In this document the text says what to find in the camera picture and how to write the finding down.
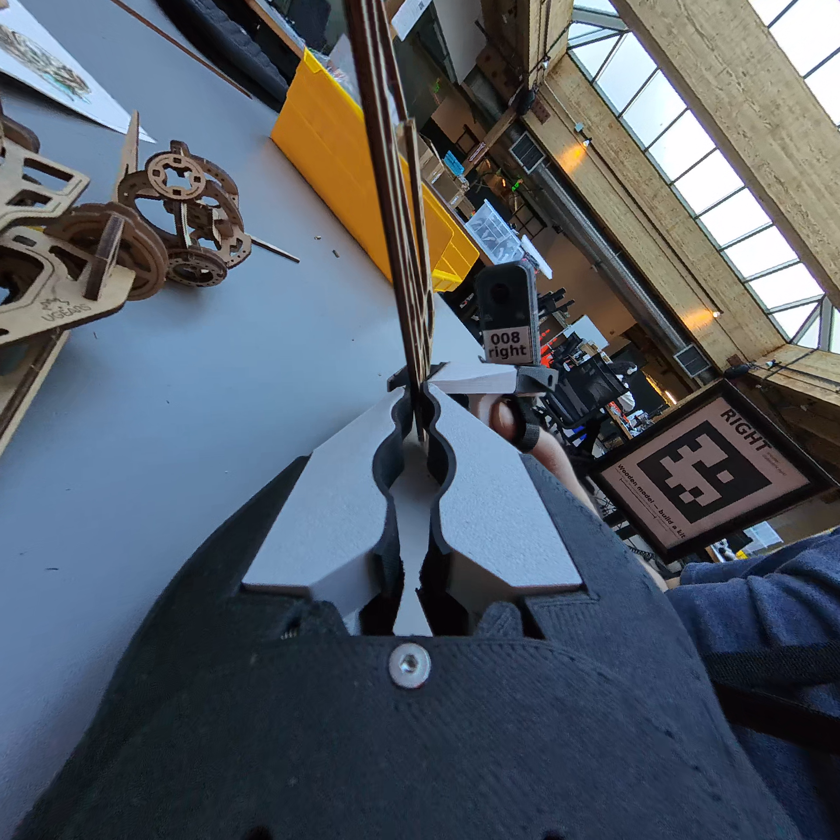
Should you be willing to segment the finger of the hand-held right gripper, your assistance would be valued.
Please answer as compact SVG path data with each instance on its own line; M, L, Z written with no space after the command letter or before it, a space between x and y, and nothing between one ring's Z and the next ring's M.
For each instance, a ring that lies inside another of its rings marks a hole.
M518 367L485 362L447 362L429 377L446 394L505 395L518 386Z

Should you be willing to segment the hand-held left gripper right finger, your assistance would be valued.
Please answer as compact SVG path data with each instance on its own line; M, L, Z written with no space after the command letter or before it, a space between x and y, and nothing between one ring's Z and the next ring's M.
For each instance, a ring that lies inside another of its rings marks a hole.
M585 589L523 454L438 386L427 385L430 507L427 623L471 634L496 603Z

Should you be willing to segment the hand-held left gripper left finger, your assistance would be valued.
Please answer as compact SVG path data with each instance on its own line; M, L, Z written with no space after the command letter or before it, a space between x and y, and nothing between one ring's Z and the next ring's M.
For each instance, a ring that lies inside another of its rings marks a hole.
M328 602L342 618L377 607L393 624L404 587L392 495L403 443L399 386L307 458L243 588Z

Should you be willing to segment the laser-cut wooden parts sheet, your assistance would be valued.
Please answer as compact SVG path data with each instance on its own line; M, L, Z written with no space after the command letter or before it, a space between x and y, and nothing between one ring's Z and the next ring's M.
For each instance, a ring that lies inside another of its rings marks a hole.
M428 447L434 410L425 384L432 371L435 314L418 131L407 112L383 2L346 1L343 5L392 273L416 435Z

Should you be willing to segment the round wooden cage model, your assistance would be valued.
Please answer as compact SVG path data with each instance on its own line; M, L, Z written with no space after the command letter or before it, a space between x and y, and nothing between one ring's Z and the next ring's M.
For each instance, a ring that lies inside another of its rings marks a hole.
M113 197L140 214L163 243L165 278L187 287L219 285L254 246L299 264L300 259L246 233L234 180L220 166L172 140L168 151L139 166L140 114L133 111Z

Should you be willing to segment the wooden mechanical gear model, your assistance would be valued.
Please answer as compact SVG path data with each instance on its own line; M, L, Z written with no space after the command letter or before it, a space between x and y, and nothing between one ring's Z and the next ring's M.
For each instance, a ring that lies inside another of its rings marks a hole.
M78 203L90 178L39 152L2 113L1 450L72 329L163 288L167 254L136 210Z

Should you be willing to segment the person's right hand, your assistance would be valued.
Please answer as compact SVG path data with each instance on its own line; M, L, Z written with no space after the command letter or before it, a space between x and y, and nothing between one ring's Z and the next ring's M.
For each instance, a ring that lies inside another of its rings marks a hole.
M518 436L519 423L508 401L498 401L490 409L490 427L509 443L514 443ZM591 495L582 486L574 473L569 457L554 436L540 428L539 437L529 454L563 484L596 518L600 518Z

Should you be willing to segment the black office chair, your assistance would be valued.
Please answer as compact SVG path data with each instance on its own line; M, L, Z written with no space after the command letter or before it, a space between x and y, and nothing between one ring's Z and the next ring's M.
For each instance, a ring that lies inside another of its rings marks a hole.
M629 392L625 381L618 377L600 356L558 372L553 396L564 427L578 427L593 419L605 406Z

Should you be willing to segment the shelf of cardboard boxes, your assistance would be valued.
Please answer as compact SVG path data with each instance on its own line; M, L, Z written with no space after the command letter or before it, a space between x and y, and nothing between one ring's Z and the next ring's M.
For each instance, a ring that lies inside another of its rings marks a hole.
M466 178L454 172L422 135L418 138L418 161L425 183L436 192L442 203L456 208L468 192Z

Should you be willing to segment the black framed marker sign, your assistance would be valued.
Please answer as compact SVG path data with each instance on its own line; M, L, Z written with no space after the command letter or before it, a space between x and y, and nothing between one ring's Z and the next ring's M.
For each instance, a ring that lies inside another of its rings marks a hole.
M725 380L597 459L589 477L667 561L838 488L823 467Z

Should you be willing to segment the yellow plastic bin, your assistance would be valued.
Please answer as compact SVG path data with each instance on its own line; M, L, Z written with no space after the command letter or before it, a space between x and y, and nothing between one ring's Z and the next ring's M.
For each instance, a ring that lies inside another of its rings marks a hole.
M362 109L309 49L303 50L270 138L390 280ZM423 204L434 290L452 291L479 251L427 185Z

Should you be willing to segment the white paper poster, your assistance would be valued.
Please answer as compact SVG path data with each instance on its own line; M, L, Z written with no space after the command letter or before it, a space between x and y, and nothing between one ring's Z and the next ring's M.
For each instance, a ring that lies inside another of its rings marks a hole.
M404 41L409 36L420 17L432 4L433 1L395 2L390 23L396 36L401 41Z

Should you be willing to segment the black bag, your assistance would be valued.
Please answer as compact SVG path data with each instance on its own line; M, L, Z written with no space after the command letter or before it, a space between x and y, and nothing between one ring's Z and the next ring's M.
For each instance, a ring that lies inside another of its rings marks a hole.
M259 17L239 2L158 1L173 25L225 75L276 112L289 87L275 49L259 42Z

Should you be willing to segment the thin dark wooden strip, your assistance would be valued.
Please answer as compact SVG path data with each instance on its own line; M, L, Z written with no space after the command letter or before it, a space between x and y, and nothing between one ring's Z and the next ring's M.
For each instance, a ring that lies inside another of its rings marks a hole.
M174 37L169 35L162 28L160 28L155 23L153 23L152 21L150 21L149 19L147 19L146 17L141 15L139 12L137 12L135 9L133 9L130 5L128 5L124 1L111 1L111 3L113 5L115 5L116 7L120 8L123 12L127 13L129 16L131 16L133 19L138 21L144 27L147 27L147 29L149 29L150 31L154 32L155 34L157 34L158 36L163 38L167 43L169 43L173 47L176 47L177 49L179 49L183 54L192 58L200 66L209 70L211 73L213 73L215 75L215 77L217 77L220 80L226 82L230 87L232 87L235 90L237 90L238 92L242 93L248 99L253 98L252 95L245 88L243 88L242 86L237 84L237 82L235 80L230 78L228 75L224 74L221 70L219 70L214 65L209 63L207 60L205 60L204 58L199 56L196 52L194 52L190 48L183 45L183 43L176 40Z

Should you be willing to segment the instruction booklet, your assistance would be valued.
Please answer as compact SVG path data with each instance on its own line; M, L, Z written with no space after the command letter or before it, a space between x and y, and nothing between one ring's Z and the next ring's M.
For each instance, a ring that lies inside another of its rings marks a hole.
M129 130L130 114L19 1L2 2L1 71L105 128Z

